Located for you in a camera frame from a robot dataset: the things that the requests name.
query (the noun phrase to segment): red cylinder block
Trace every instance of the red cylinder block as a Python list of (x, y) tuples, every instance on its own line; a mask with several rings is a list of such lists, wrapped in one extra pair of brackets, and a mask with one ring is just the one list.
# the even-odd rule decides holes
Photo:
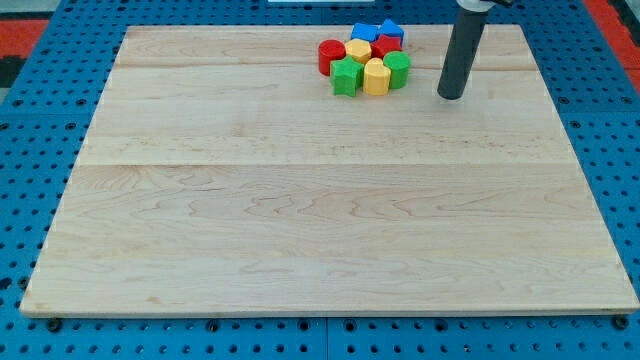
[(331, 62), (342, 60), (347, 56), (344, 44), (339, 40), (325, 40), (318, 46), (318, 70), (320, 73), (329, 76), (331, 73)]

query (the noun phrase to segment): plastic block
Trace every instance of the plastic block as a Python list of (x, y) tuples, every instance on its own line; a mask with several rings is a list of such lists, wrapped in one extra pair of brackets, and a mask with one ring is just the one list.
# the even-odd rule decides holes
[(371, 45), (364, 40), (354, 39), (347, 41), (347, 43), (344, 44), (344, 47), (347, 51), (347, 55), (362, 65), (366, 64), (369, 59), (371, 59)]
[(404, 30), (391, 19), (386, 19), (382, 25), (380, 25), (378, 36), (380, 35), (399, 37), (400, 43), (404, 43)]
[(363, 82), (364, 65), (347, 56), (331, 62), (331, 84), (334, 95), (356, 96)]
[(325, 40), (318, 46), (318, 70), (322, 75), (331, 74), (331, 62), (347, 56), (344, 44), (339, 40)]
[(382, 59), (369, 60), (364, 67), (363, 91), (369, 95), (386, 95), (389, 92), (391, 70), (384, 66)]
[(392, 51), (402, 51), (399, 37), (380, 35), (378, 40), (371, 43), (371, 57), (384, 59)]
[(351, 40), (361, 39), (372, 42), (378, 38), (378, 27), (375, 25), (355, 23), (353, 31), (351, 31)]
[(384, 65), (391, 70), (390, 89), (400, 89), (407, 84), (411, 58), (406, 53), (392, 51), (384, 57)]

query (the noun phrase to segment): red surface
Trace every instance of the red surface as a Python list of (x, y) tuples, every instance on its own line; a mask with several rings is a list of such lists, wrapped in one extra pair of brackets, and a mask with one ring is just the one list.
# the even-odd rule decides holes
[(318, 46), (318, 70), (321, 74), (329, 76), (331, 72), (331, 62), (342, 60), (347, 56), (344, 44), (339, 40), (325, 40)]
[(606, 0), (584, 0), (584, 4), (640, 92), (640, 48), (631, 40), (629, 29), (620, 22), (618, 11)]
[(49, 20), (0, 20), (0, 57), (29, 57)]
[(371, 43), (371, 57), (384, 59), (392, 51), (402, 51), (402, 39), (394, 36), (380, 35), (378, 40)]

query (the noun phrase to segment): wooden cutting board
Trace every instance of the wooden cutting board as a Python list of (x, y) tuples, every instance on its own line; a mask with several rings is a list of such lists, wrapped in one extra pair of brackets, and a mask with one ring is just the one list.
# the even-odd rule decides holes
[(335, 97), (348, 27), (132, 27), (22, 301), (31, 317), (627, 313), (638, 300), (524, 36), (451, 27)]

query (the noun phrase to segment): green block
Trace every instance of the green block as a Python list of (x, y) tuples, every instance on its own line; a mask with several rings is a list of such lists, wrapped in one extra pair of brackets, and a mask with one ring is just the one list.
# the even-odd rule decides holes
[(389, 89), (400, 89), (407, 85), (411, 58), (401, 51), (392, 51), (384, 57), (384, 66), (391, 70)]
[(330, 81), (334, 95), (356, 96), (364, 80), (364, 65), (347, 56), (331, 62)]

